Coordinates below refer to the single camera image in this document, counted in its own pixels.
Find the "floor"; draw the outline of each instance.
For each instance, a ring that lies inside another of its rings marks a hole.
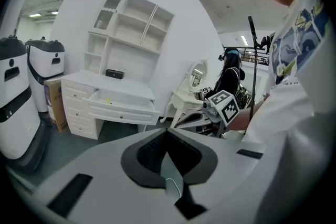
[[[165,121],[163,124],[158,121],[156,125],[148,125],[146,130],[153,130],[162,127],[170,127],[171,122]],[[118,122],[105,121],[101,129],[99,139],[93,140],[71,134],[69,130],[58,133],[52,129],[50,139],[45,153],[38,168],[33,174],[27,175],[20,171],[13,171],[33,186],[38,186],[44,179],[52,173],[71,162],[78,155],[87,149],[98,144],[121,139],[138,133],[138,126],[134,124],[124,124]]]

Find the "open drawer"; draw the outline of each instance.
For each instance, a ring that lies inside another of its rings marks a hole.
[[[151,100],[106,90],[96,91],[89,99],[88,112],[96,119],[132,124],[156,125],[159,112]]]

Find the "cardboard box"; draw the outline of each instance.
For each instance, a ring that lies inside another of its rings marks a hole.
[[[46,80],[44,82],[44,93],[50,121],[58,132],[61,133],[68,126],[63,106],[61,79]]]

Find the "black box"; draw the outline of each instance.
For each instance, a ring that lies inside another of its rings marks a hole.
[[[105,72],[105,76],[112,77],[115,79],[122,79],[124,77],[124,73],[125,72],[107,69]]]

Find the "white cable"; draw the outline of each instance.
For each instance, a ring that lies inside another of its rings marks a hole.
[[[175,184],[175,187],[177,188],[177,190],[178,190],[178,193],[179,193],[179,195],[180,195],[180,198],[181,198],[181,192],[180,192],[180,190],[178,189],[178,187],[177,187],[177,185],[176,185],[175,181],[174,181],[172,178],[166,178],[166,180],[171,180],[172,182],[174,182],[174,184]]]

